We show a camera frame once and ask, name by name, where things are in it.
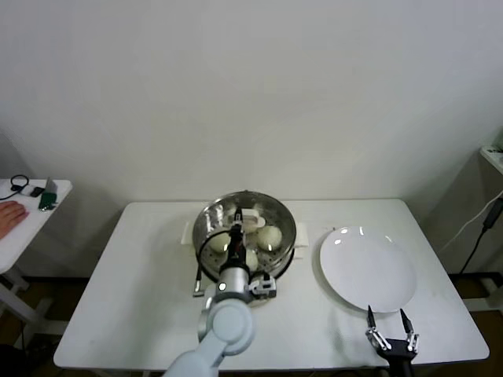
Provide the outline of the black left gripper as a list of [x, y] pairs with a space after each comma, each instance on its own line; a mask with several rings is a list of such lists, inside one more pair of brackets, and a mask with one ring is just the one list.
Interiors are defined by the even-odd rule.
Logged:
[[243, 212], [237, 208], [233, 217], [233, 227], [229, 231], [228, 265], [246, 269], [246, 247], [241, 228], [243, 227]]

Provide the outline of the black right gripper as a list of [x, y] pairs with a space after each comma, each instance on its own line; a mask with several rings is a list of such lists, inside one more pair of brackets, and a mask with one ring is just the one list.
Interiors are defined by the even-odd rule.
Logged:
[[365, 334], [373, 348], [378, 350], [378, 355], [388, 362], [390, 368], [411, 368], [412, 361], [417, 355], [419, 335], [415, 333], [412, 321], [403, 309], [400, 309], [400, 315], [406, 333], [406, 340], [386, 340], [376, 327], [371, 306], [368, 306], [367, 309], [368, 328]]

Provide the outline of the person's bare hand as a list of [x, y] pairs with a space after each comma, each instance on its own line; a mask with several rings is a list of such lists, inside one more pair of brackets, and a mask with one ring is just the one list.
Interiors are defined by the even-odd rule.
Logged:
[[0, 204], [0, 239], [5, 238], [29, 215], [26, 207], [17, 201]]

